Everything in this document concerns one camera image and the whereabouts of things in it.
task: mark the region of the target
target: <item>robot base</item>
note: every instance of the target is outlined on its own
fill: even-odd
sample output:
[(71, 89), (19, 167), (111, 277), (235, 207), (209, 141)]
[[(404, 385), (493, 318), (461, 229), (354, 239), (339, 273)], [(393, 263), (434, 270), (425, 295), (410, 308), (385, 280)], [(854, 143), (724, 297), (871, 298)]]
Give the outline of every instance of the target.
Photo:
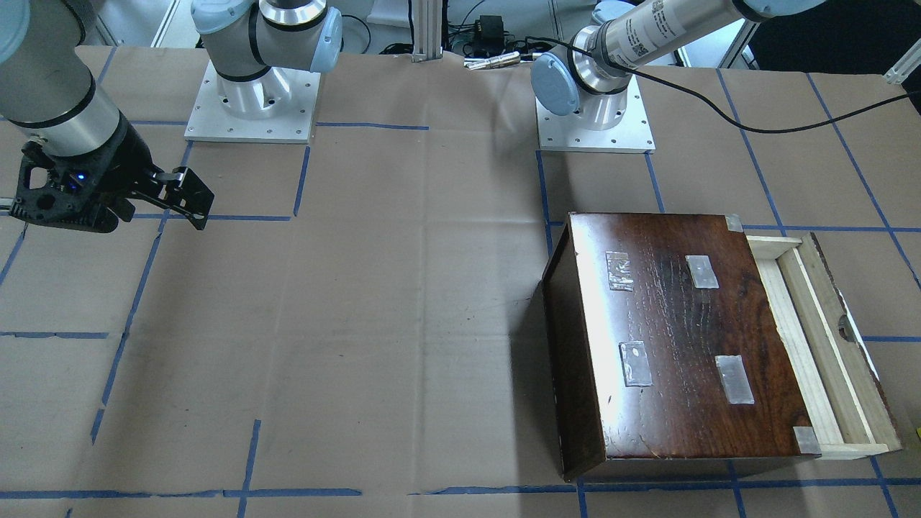
[(581, 127), (574, 114), (559, 116), (537, 102), (537, 134), (544, 151), (585, 151), (593, 153), (646, 153), (656, 150), (646, 107), (636, 77), (627, 86), (624, 118), (609, 130)]
[(209, 63), (185, 128), (186, 140), (308, 144), (321, 75), (287, 68), (285, 74), (292, 86), (290, 107), (268, 119), (240, 119), (222, 106), (217, 72)]

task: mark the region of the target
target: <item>cable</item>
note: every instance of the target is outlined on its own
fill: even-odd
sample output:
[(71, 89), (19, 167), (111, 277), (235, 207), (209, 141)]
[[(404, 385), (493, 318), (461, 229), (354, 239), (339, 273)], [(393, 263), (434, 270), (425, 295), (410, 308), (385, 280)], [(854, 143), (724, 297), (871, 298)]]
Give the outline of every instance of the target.
[(415, 27), (413, 26), (413, 0), (406, 0), (406, 3), (409, 4), (409, 42), (413, 48), (410, 51), (410, 53), (412, 53), (415, 50)]
[(457, 37), (458, 37), (459, 34), (462, 34), (462, 33), (464, 33), (464, 32), (473, 32), (474, 27), (476, 26), (476, 24), (473, 24), (473, 23), (468, 24), (468, 23), (467, 23), (467, 18), (470, 17), (470, 15), (473, 13), (473, 10), (474, 10), (474, 9), (476, 9), (477, 7), (479, 7), (480, 4), (482, 4), (482, 3), (485, 2), (485, 1), (486, 1), (486, 0), (480, 0), (479, 2), (476, 3), (476, 5), (474, 5), (473, 7), (471, 7), (470, 10), (467, 11), (467, 14), (463, 17), (463, 21), (460, 23), (460, 25), (452, 25), (452, 26), (451, 26), (453, 29), (456, 29), (452, 34), (449, 35), (449, 36), (450, 36), (450, 40), (449, 40), (449, 42), (448, 42), (448, 47), (449, 47), (452, 51), (454, 50), (454, 45), (457, 44)]
[[(550, 42), (550, 43), (556, 43), (557, 45), (563, 45), (564, 47), (566, 47), (566, 48), (569, 49), (570, 51), (573, 51), (573, 52), (575, 52), (575, 53), (581, 53), (581, 54), (584, 54), (584, 55), (586, 55), (586, 56), (591, 57), (591, 53), (590, 53), (589, 51), (587, 51), (587, 50), (585, 50), (585, 49), (580, 49), (580, 48), (578, 48), (578, 47), (576, 47), (575, 45), (572, 45), (572, 44), (570, 44), (570, 43), (563, 43), (562, 41), (554, 40), (553, 38), (538, 38), (538, 37), (534, 37), (534, 36), (527, 36), (527, 37), (525, 37), (525, 41), (527, 41), (527, 40), (548, 41), (548, 42)], [(702, 100), (704, 103), (706, 103), (707, 106), (709, 106), (714, 112), (716, 112), (717, 115), (719, 115), (719, 116), (722, 117), (724, 120), (726, 120), (726, 122), (728, 122), (729, 124), (732, 124), (732, 125), (736, 126), (736, 127), (739, 128), (739, 129), (742, 129), (742, 130), (745, 130), (745, 131), (749, 131), (749, 132), (752, 132), (752, 133), (760, 133), (760, 134), (767, 134), (767, 135), (779, 135), (779, 134), (786, 134), (786, 133), (797, 133), (797, 132), (801, 132), (801, 131), (807, 131), (807, 130), (810, 130), (810, 129), (820, 128), (820, 127), (822, 127), (822, 126), (827, 126), (827, 125), (829, 125), (829, 124), (834, 124), (834, 123), (841, 122), (841, 121), (843, 121), (844, 119), (849, 119), (849, 118), (851, 118), (851, 117), (853, 117), (853, 116), (855, 116), (855, 115), (859, 115), (859, 114), (864, 113), (864, 112), (869, 112), (870, 110), (874, 110), (874, 109), (876, 109), (876, 108), (879, 108), (880, 106), (885, 106), (885, 105), (887, 105), (887, 104), (890, 104), (890, 103), (892, 103), (892, 102), (896, 102), (896, 101), (898, 101), (898, 100), (908, 99), (908, 98), (916, 97), (916, 96), (921, 96), (921, 90), (910, 91), (910, 92), (905, 93), (905, 94), (903, 94), (903, 95), (897, 95), (897, 96), (891, 97), (891, 98), (889, 98), (889, 99), (887, 99), (887, 100), (881, 100), (880, 102), (876, 102), (876, 103), (870, 104), (869, 106), (865, 106), (865, 107), (863, 107), (863, 108), (860, 108), (859, 110), (854, 110), (854, 111), (852, 111), (852, 112), (845, 113), (844, 115), (839, 115), (839, 116), (837, 116), (837, 117), (834, 117), (833, 119), (829, 119), (829, 120), (827, 120), (827, 121), (822, 121), (822, 122), (820, 122), (820, 123), (809, 124), (809, 125), (805, 125), (805, 126), (798, 126), (798, 127), (793, 127), (793, 128), (785, 128), (785, 129), (763, 129), (763, 128), (751, 127), (751, 126), (749, 126), (749, 125), (746, 125), (746, 124), (742, 124), (742, 123), (737, 122), (737, 121), (736, 121), (735, 119), (733, 119), (731, 116), (726, 115), (725, 112), (723, 112), (722, 110), (720, 110), (719, 107), (716, 106), (716, 104), (715, 104), (713, 101), (711, 101), (710, 99), (708, 99), (708, 98), (707, 98), (706, 96), (704, 96), (704, 94), (702, 94), (702, 93), (696, 92), (696, 91), (694, 91), (694, 90), (691, 90), (690, 88), (686, 88), (686, 87), (683, 87), (683, 86), (681, 86), (681, 85), (676, 85), (676, 84), (674, 84), (674, 83), (672, 83), (672, 82), (670, 82), (670, 81), (667, 81), (667, 80), (665, 80), (665, 79), (662, 79), (662, 78), (660, 78), (660, 77), (655, 77), (655, 76), (652, 76), (652, 75), (650, 75), (650, 74), (647, 74), (646, 72), (640, 72), (639, 70), (630, 69), (630, 68), (627, 68), (626, 66), (620, 66), (620, 65), (618, 65), (618, 64), (610, 64), (610, 65), (613, 66), (614, 68), (618, 69), (618, 70), (621, 70), (622, 72), (626, 72), (626, 73), (628, 73), (628, 74), (636, 74), (637, 76), (640, 76), (640, 77), (642, 77), (642, 78), (648, 79), (648, 80), (653, 81), (653, 82), (656, 82), (656, 83), (660, 83), (661, 85), (665, 85), (666, 87), (674, 88), (674, 89), (676, 89), (676, 90), (678, 90), (678, 91), (680, 91), (680, 92), (684, 92), (684, 93), (686, 93), (686, 94), (688, 94), (688, 95), (690, 95), (690, 96), (696, 97), (697, 99)]]
[(467, 23), (467, 18), (470, 17), (470, 15), (473, 13), (473, 10), (474, 10), (475, 8), (479, 7), (480, 4), (482, 4), (482, 3), (485, 2), (485, 1), (486, 1), (486, 0), (480, 0), (479, 2), (476, 3), (475, 6), (471, 7), (470, 10), (467, 11), (467, 15), (463, 17), (463, 21), (460, 23), (460, 25), (463, 26), (463, 24)]
[(365, 20), (363, 20), (363, 19), (361, 19), (361, 18), (359, 18), (359, 17), (357, 17), (357, 16), (353, 16), (353, 15), (343, 15), (343, 18), (356, 19), (356, 20), (358, 20), (358, 23), (360, 23), (360, 24), (362, 24), (362, 25), (365, 26), (365, 30), (367, 30), (367, 45), (365, 45), (365, 50), (364, 50), (364, 51), (361, 51), (361, 53), (366, 53), (366, 52), (367, 52), (367, 49), (369, 49), (369, 48), (371, 47), (371, 27), (369, 27), (369, 26), (367, 25), (367, 23), (365, 23)]

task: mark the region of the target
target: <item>blue tape line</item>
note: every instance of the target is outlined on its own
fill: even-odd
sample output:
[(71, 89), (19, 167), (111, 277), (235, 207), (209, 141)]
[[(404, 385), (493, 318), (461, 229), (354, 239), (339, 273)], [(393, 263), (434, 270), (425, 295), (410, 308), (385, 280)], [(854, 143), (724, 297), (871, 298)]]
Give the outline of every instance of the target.
[(192, 154), (192, 146), (194, 145), (195, 143), (192, 140), (185, 145), (185, 152), (182, 153), (182, 162), (180, 162), (180, 166), (186, 167), (189, 165), (189, 156)]
[(804, 230), (808, 232), (921, 232), (913, 227), (835, 227), (816, 225), (742, 225), (745, 229), (752, 230)]
[(576, 494), (578, 495), (578, 515), (580, 518), (589, 518), (589, 505), (585, 499), (585, 483), (582, 477), (576, 479)]
[(34, 333), (31, 331), (0, 331), (0, 336), (14, 338), (67, 338), (70, 340), (104, 340), (108, 333)]
[(86, 491), (0, 491), (0, 500), (87, 500), (87, 499), (149, 499), (151, 493), (128, 493), (114, 490)]
[(118, 47), (112, 47), (112, 50), (109, 51), (109, 57), (106, 58), (106, 64), (102, 66), (102, 71), (99, 72), (99, 77), (96, 79), (96, 84), (102, 86), (102, 81), (106, 78), (106, 74), (109, 73), (109, 65), (112, 63), (112, 58), (115, 57), (116, 50), (118, 50)]
[(350, 488), (300, 488), (300, 489), (254, 489), (252, 491), (224, 491), (227, 498), (272, 498), (272, 497), (360, 497), (362, 492)]
[(726, 461), (726, 466), (729, 469), (729, 478), (732, 480), (732, 494), (736, 497), (739, 518), (746, 518), (745, 502), (742, 500), (742, 490), (739, 484), (739, 476), (736, 474), (736, 465), (732, 461)]
[(660, 491), (703, 491), (715, 489), (732, 489), (732, 482), (627, 482), (607, 484), (586, 484), (587, 493), (630, 493), (651, 490)]
[(3, 265), (3, 270), (0, 270), (0, 286), (3, 286), (6, 275), (9, 274), (9, 269), (13, 267), (13, 261), (16, 261), (19, 249), (22, 248), (22, 243), (26, 240), (26, 228), (27, 227), (23, 225), (22, 232), (19, 233), (19, 238), (16, 240), (16, 244), (13, 245), (13, 250), (10, 251), (9, 257), (6, 258), (6, 264)]
[[(719, 79), (719, 84), (723, 87), (723, 92), (726, 94), (726, 100), (729, 101), (729, 107), (732, 109), (732, 117), (736, 120), (737, 123), (740, 123), (739, 112), (736, 110), (736, 105), (732, 102), (732, 96), (729, 95), (729, 88), (726, 86), (726, 81), (723, 79), (722, 73), (717, 69), (717, 78)], [(774, 197), (771, 195), (771, 189), (767, 186), (767, 180), (764, 178), (764, 173), (761, 171), (761, 164), (758, 163), (758, 158), (754, 155), (754, 149), (752, 148), (752, 142), (749, 141), (748, 134), (745, 130), (740, 129), (739, 133), (742, 135), (742, 140), (745, 142), (745, 147), (748, 149), (749, 157), (752, 159), (752, 165), (754, 165), (755, 172), (758, 173), (758, 180), (761, 182), (761, 188), (764, 189), (764, 195), (767, 196), (767, 204), (771, 206), (771, 212), (774, 213), (774, 219), (777, 221), (777, 225), (780, 227), (780, 234), (782, 236), (787, 235), (787, 231), (784, 230), (784, 222), (780, 219), (780, 212), (777, 211), (777, 205), (774, 203)]]
[(550, 224), (543, 226), (543, 232), (547, 238), (547, 257), (554, 256), (554, 234), (550, 232)]
[(406, 126), (401, 124), (378, 124), (378, 123), (317, 123), (317, 126), (332, 128), (382, 128), (382, 129), (402, 129), (428, 131), (428, 126)]
[(304, 183), (307, 182), (307, 166), (310, 163), (310, 146), (304, 148), (304, 161), (300, 165), (300, 178), (297, 180), (297, 196), (294, 198), (294, 215), (300, 212), (300, 200), (304, 196)]
[(237, 518), (246, 516), (246, 499), (250, 492), (250, 483), (252, 482), (252, 469), (256, 466), (256, 447), (259, 445), (259, 430), (262, 428), (262, 421), (255, 419), (252, 421), (252, 437), (250, 438), (250, 452), (246, 457), (246, 474), (243, 476), (243, 489), (240, 492), (239, 505), (237, 507)]
[[(162, 214), (135, 214), (138, 219), (160, 219)], [(170, 213), (168, 219), (186, 219), (182, 214)], [(290, 216), (261, 216), (253, 214), (211, 214), (208, 219), (219, 219), (222, 221), (290, 221)]]
[(136, 126), (184, 126), (188, 121), (130, 121)]
[[(829, 118), (829, 120), (833, 119), (832, 112), (828, 109), (828, 105), (825, 104), (825, 99), (822, 98), (822, 94), (819, 92), (819, 87), (817, 87), (815, 81), (812, 80), (812, 74), (806, 74), (806, 78), (809, 80), (809, 84), (812, 86), (812, 91), (815, 92), (816, 98), (819, 99), (819, 103), (822, 105), (822, 109), (825, 111), (825, 115)], [(892, 225), (889, 224), (889, 219), (886, 218), (886, 214), (882, 211), (882, 206), (876, 199), (876, 195), (873, 193), (873, 190), (870, 188), (869, 182), (867, 182), (867, 177), (864, 176), (863, 170), (860, 169), (860, 165), (857, 163), (857, 159), (854, 158), (854, 153), (851, 152), (851, 147), (847, 144), (845, 136), (841, 133), (841, 128), (838, 127), (838, 123), (832, 123), (832, 128), (834, 128), (834, 132), (838, 135), (838, 140), (841, 141), (841, 145), (845, 148), (847, 157), (851, 160), (851, 165), (854, 166), (854, 171), (857, 173), (857, 177), (863, 184), (864, 190), (867, 191), (869, 201), (873, 203), (873, 207), (876, 208), (877, 214), (880, 215), (882, 224), (886, 227), (887, 230), (891, 230)], [(905, 253), (904, 248), (902, 248), (902, 244), (899, 242), (899, 238), (896, 237), (895, 233), (892, 231), (890, 231), (889, 236), (892, 238), (892, 242), (895, 244), (895, 248), (899, 251), (899, 255), (902, 256), (902, 260), (911, 271), (912, 278), (915, 280), (915, 284), (917, 284), (918, 288), (921, 289), (921, 278), (918, 277), (917, 270), (915, 270), (915, 267), (912, 265), (912, 262), (908, 258), (908, 254)]]
[(809, 480), (751, 480), (739, 481), (742, 489), (778, 489), (778, 488), (842, 488), (851, 486), (876, 486), (880, 482), (875, 478), (813, 478)]
[(102, 414), (105, 414), (105, 412), (105, 408), (96, 410), (96, 418), (93, 419), (93, 428), (89, 430), (89, 438), (93, 444), (96, 444), (96, 436), (99, 435), (99, 427), (102, 426)]
[(90, 500), (90, 499), (149, 499), (149, 498), (214, 498), (221, 495), (218, 489), (194, 493), (147, 493), (109, 489), (76, 491), (0, 491), (0, 500)]
[(886, 478), (886, 484), (889, 484), (890, 486), (921, 486), (921, 478), (919, 477)]
[(652, 181), (652, 190), (656, 193), (656, 203), (659, 204), (659, 213), (665, 214), (665, 203), (662, 201), (659, 180), (656, 179), (656, 169), (652, 167), (652, 155), (648, 151), (643, 153), (643, 155), (646, 157), (646, 168), (649, 169), (649, 180)]
[(895, 509), (895, 502), (892, 501), (892, 495), (889, 493), (889, 485), (882, 475), (880, 463), (876, 460), (876, 456), (870, 457), (869, 461), (873, 465), (873, 471), (876, 473), (877, 481), (880, 484), (880, 489), (882, 489), (882, 496), (886, 499), (886, 505), (889, 506), (889, 514), (892, 515), (892, 518), (899, 518), (899, 512)]
[[(115, 374), (118, 372), (118, 366), (122, 362), (124, 347), (128, 341), (128, 336), (131, 334), (131, 326), (134, 323), (134, 316), (137, 314), (137, 308), (141, 304), (141, 297), (144, 295), (144, 288), (147, 285), (147, 278), (150, 276), (150, 270), (154, 265), (154, 258), (157, 256), (157, 250), (160, 247), (160, 238), (163, 237), (163, 229), (166, 228), (168, 214), (168, 210), (163, 211), (163, 215), (160, 218), (160, 226), (157, 228), (157, 236), (154, 238), (154, 242), (150, 246), (150, 253), (147, 254), (147, 262), (144, 264), (144, 272), (141, 274), (141, 280), (137, 283), (137, 290), (134, 292), (134, 300), (131, 303), (131, 310), (128, 312), (128, 318), (124, 323), (122, 340), (119, 342), (118, 349), (115, 350), (115, 358), (112, 359), (112, 365), (109, 369), (109, 377), (106, 379), (105, 388), (102, 389), (101, 401), (103, 407), (109, 403), (109, 396), (111, 395), (112, 386), (115, 384)], [(93, 443), (96, 442), (97, 433), (99, 433), (98, 424), (94, 425), (93, 430), (90, 432), (90, 438), (92, 439)]]
[(537, 178), (541, 182), (541, 204), (543, 206), (543, 222), (550, 222), (550, 200), (547, 196), (547, 180), (543, 175), (543, 156), (541, 151), (538, 149), (534, 151), (534, 156), (537, 158)]
[(921, 336), (863, 336), (864, 342), (921, 342)]
[(250, 453), (246, 458), (246, 476), (243, 478), (243, 490), (250, 490), (252, 481), (252, 469), (256, 465), (256, 446), (259, 445), (259, 430), (262, 428), (262, 421), (255, 419), (252, 421), (252, 437), (250, 438)]
[[(185, 219), (185, 216), (177, 214), (177, 219)], [(219, 219), (224, 221), (290, 221), (290, 216), (246, 216), (241, 214), (214, 214), (208, 216), (208, 219)]]
[(504, 486), (502, 488), (488, 488), (484, 486), (455, 486), (451, 488), (429, 491), (426, 495), (516, 495), (536, 493), (575, 493), (576, 487), (569, 484), (553, 486)]

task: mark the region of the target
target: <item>wood grain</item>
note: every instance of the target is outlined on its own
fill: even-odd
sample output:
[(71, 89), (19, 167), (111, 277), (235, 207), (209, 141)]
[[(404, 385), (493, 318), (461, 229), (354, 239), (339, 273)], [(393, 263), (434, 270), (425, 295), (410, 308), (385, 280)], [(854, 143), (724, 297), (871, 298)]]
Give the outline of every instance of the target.
[[(571, 214), (568, 227), (555, 259), (576, 257), (583, 314), (570, 317), (586, 343), (566, 347), (588, 348), (607, 458), (799, 455), (792, 428), (809, 415), (744, 234), (723, 216)], [(610, 290), (606, 252), (629, 254), (632, 293)], [(694, 288), (685, 255), (708, 255), (720, 288)], [(634, 340), (651, 387), (624, 386), (618, 345)], [(742, 355), (755, 405), (727, 401), (716, 355)]]

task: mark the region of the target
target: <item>wooden drawer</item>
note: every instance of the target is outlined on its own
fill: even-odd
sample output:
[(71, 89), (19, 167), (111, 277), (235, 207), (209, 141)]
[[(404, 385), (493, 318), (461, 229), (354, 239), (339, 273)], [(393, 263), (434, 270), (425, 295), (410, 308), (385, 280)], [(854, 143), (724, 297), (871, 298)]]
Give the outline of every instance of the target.
[(542, 289), (566, 479), (900, 447), (814, 239), (750, 241), (722, 216), (573, 213)]

